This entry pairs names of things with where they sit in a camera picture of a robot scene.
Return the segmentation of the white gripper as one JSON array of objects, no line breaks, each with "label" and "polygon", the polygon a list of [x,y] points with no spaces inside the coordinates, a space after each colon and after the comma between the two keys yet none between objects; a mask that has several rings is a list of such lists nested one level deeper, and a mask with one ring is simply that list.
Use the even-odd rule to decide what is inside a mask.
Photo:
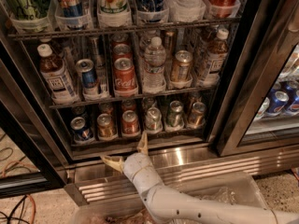
[{"label": "white gripper", "polygon": [[148,156],[148,136],[146,132],[141,135],[137,151],[138,153],[130,155],[126,161],[123,160],[122,156],[101,155],[100,158],[105,165],[120,173],[124,172],[139,194],[146,194],[154,186],[164,183]]}]

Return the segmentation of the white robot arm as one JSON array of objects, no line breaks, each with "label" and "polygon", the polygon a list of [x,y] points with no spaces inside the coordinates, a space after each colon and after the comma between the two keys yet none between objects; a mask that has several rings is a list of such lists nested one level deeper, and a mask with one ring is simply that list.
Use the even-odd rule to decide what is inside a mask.
[{"label": "white robot arm", "polygon": [[102,161],[124,173],[157,223],[189,219],[200,224],[299,224],[299,214],[240,204],[200,200],[166,186],[148,155],[148,136],[142,133],[137,152],[122,156],[101,155]]}]

